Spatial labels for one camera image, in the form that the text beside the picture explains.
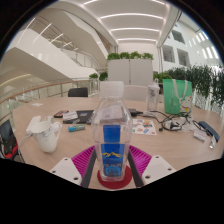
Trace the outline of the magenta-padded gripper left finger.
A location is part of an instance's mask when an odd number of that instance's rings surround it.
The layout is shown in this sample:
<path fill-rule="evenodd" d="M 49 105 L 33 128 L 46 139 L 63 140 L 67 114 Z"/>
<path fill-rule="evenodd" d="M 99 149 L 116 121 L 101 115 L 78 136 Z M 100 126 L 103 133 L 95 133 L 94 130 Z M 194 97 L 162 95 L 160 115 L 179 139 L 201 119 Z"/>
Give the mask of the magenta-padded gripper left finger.
<path fill-rule="evenodd" d="M 95 147 L 91 146 L 72 158 L 64 157 L 50 170 L 50 173 L 88 188 L 95 160 Z"/>

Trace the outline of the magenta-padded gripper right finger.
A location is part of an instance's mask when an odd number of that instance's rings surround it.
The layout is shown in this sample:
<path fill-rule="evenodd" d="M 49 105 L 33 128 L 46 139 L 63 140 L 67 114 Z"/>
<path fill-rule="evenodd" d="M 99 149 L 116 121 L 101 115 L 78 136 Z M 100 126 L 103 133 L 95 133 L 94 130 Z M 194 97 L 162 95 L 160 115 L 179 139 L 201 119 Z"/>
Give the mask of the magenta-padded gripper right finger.
<path fill-rule="evenodd" d="M 128 161 L 136 187 L 143 187 L 175 172 L 160 155 L 151 156 L 135 146 L 130 146 Z"/>

